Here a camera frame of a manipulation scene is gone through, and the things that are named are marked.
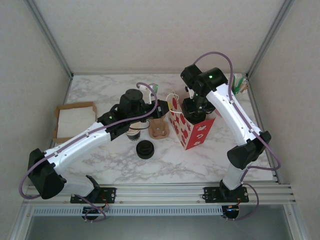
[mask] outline metal frame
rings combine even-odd
[[[309,240],[311,239],[302,222],[302,217],[297,205],[283,205],[286,219],[292,234],[293,240]]]
[[[25,240],[32,220],[34,207],[26,204],[20,208],[9,240]]]
[[[255,55],[253,62],[251,63],[251,66],[249,67],[247,71],[247,77],[250,80],[252,75],[257,70],[262,58],[264,57],[267,49],[269,48],[272,40],[274,39],[275,35],[277,34],[280,26],[282,25],[284,19],[286,18],[292,4],[295,2],[295,0],[284,0],[282,6],[280,7],[279,12],[277,13],[270,29],[268,30],[257,54]]]
[[[33,216],[85,216],[83,206],[36,206]],[[222,216],[221,206],[112,206],[103,209],[107,217],[116,216]],[[99,216],[100,213],[88,213],[88,216]]]
[[[259,195],[261,205],[295,204],[296,200],[289,184],[278,184],[276,181],[251,181]],[[163,184],[102,184],[103,188],[117,188],[116,198],[112,206],[221,206],[221,203],[206,203],[202,199],[204,187],[218,187],[218,182],[201,183],[163,183]],[[250,201],[242,205],[255,205],[256,195],[247,188]],[[27,195],[34,196],[38,192],[29,186]],[[77,206],[70,203],[69,194],[44,200],[37,198],[24,200],[22,206]]]
[[[45,37],[46,41],[48,42],[50,48],[52,49],[54,55],[56,56],[57,60],[59,61],[60,65],[62,66],[63,70],[65,71],[65,74],[69,77],[70,81],[73,78],[73,73],[71,72],[68,63],[63,56],[60,48],[58,47],[53,35],[51,34],[44,18],[42,17],[37,4],[34,0],[23,0],[26,6],[29,8],[32,16],[35,19],[35,22],[37,23],[38,27],[41,29],[41,32],[43,36]]]

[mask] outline white napkin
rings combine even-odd
[[[57,138],[71,138],[87,130],[96,121],[92,106],[61,109]]]

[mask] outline green object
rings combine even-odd
[[[244,81],[244,79],[245,79],[245,77],[243,76],[241,79],[240,79],[240,81],[239,81],[239,83],[238,83],[238,85],[235,87],[235,80],[233,80],[233,84],[232,84],[232,91],[233,91],[233,94],[234,95],[236,95],[239,91],[240,91],[240,86],[241,86],[241,84],[242,84],[242,82]]]
[[[152,90],[154,91],[155,94],[158,93],[158,89],[159,89],[159,85],[158,84],[151,83],[149,86],[152,88]]]

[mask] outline cardboard box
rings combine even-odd
[[[57,106],[55,111],[54,111],[54,116],[56,117],[56,127],[55,127],[55,130],[52,133],[53,141],[55,141],[57,144],[62,144],[62,143],[66,142],[69,139],[72,139],[74,137],[74,136],[72,136],[72,137],[60,137],[60,138],[57,138],[58,127],[59,127],[58,123],[59,123],[60,110],[87,108],[87,107],[92,107],[92,110],[95,112],[95,120],[97,120],[97,107],[96,107],[95,103],[92,102],[92,101],[75,102],[75,103],[70,103],[70,104],[64,104],[64,105]]]
[[[168,101],[172,103],[171,110],[175,112],[182,112],[181,104],[183,99],[186,97],[188,96],[179,94],[179,102],[175,95],[170,95],[170,97],[168,97]],[[207,115],[205,121],[193,125],[182,113],[169,113],[169,121],[185,150],[191,149],[205,142],[215,119],[216,118],[210,118],[210,116]]]

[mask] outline cable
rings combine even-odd
[[[166,102],[168,102],[168,97],[169,97],[170,95],[175,95],[175,96],[176,96],[176,100],[177,100],[177,101],[179,100],[179,95],[178,95],[178,94],[169,93],[169,94],[166,96],[166,98],[165,98],[165,101],[166,101]],[[173,111],[173,110],[171,110],[171,109],[170,109],[170,106],[169,106],[169,111],[172,112],[172,113],[175,113],[175,114],[183,114],[182,111]]]
[[[143,82],[138,82],[136,84],[136,87],[139,88],[140,85],[144,85],[146,86],[150,91],[151,93],[153,94],[154,96],[154,106],[153,108],[151,109],[151,111],[147,112],[146,114],[143,114],[141,116],[136,116],[136,117],[129,117],[129,118],[126,118],[126,119],[123,119],[123,120],[119,120],[119,121],[116,121],[116,122],[113,122],[111,124],[108,124],[107,126],[102,126],[102,127],[99,127],[99,128],[96,128],[94,130],[91,130],[89,132],[87,132],[89,135],[90,134],[93,134],[95,132],[98,132],[100,130],[104,130],[104,129],[107,129],[107,128],[110,128],[114,125],[117,125],[117,124],[121,124],[121,123],[124,123],[124,122],[128,122],[128,121],[132,121],[132,120],[137,120],[137,119],[142,119],[142,118],[145,118],[147,116],[149,116],[150,114],[152,114],[156,108],[157,108],[157,105],[158,105],[158,98],[157,98],[157,95],[156,93],[154,92],[154,90],[146,83],[143,83]],[[87,137],[87,133],[77,137],[76,139],[72,140],[71,142],[69,142],[68,144],[66,144],[65,146],[61,147],[60,149],[58,149],[56,151],[56,153],[61,153],[63,150],[67,149],[68,147],[70,147],[71,145],[73,145],[74,143],[80,141],[81,139],[83,138],[86,138]],[[28,177],[28,175],[36,168],[38,167],[40,164],[42,164],[44,161],[48,160],[49,158],[52,158],[55,156],[55,153],[51,153],[50,155],[48,156],[45,156],[43,159],[41,159],[40,161],[36,162],[32,167],[30,167],[28,169],[28,171],[23,175],[20,183],[19,183],[19,187],[18,187],[18,190],[19,190],[19,194],[21,195],[21,197],[23,197],[24,199],[28,199],[28,200],[31,200],[31,199],[36,199],[36,198],[39,198],[40,197],[40,194],[38,195],[35,195],[35,196],[28,196],[28,195],[25,195],[24,192],[23,192],[23,185],[24,185],[24,182],[26,180],[26,178]]]
[[[229,220],[229,219],[231,219],[232,221],[239,221],[239,220],[243,220],[243,219],[246,219],[246,218],[248,218],[248,217],[250,217],[251,215],[253,215],[257,210],[258,210],[258,208],[259,208],[259,196],[258,196],[258,193],[257,193],[257,191],[254,189],[254,187],[251,185],[251,184],[249,184],[249,183],[243,183],[243,185],[247,185],[247,186],[249,186],[253,191],[254,191],[254,194],[255,194],[255,196],[256,196],[256,205],[255,205],[255,208],[254,208],[254,210],[252,211],[252,212],[250,212],[250,213],[248,213],[247,215],[245,215],[245,216],[242,216],[242,217],[237,217],[237,218],[227,218],[225,215],[224,216],[222,216],[224,219],[226,219],[227,221]]]
[[[95,220],[91,220],[91,223],[96,223],[96,222],[101,222],[103,220],[105,220],[107,218],[105,212],[98,206],[95,206],[93,203],[89,202],[87,199],[85,199],[83,196],[80,195],[76,195],[78,198],[82,199],[83,201],[85,201],[87,204],[89,204],[92,208],[90,208],[88,211],[86,211],[85,215],[84,215],[84,220],[87,222],[87,215],[89,212],[91,212],[93,209],[98,210],[102,215],[103,218],[101,219],[95,219]]]
[[[102,196],[102,195],[100,195],[100,198],[102,198],[102,200],[104,200],[104,202],[105,202],[105,205],[104,205],[104,206],[108,205],[108,212],[109,212],[109,210],[110,210],[110,205],[109,205],[109,203],[107,202],[106,198],[105,198],[104,196]]]
[[[150,121],[147,119],[147,121],[149,122],[149,126],[147,127],[144,127],[144,128],[133,128],[133,127],[129,127],[129,129],[132,129],[132,130],[144,130],[144,129],[148,129],[151,125]]]

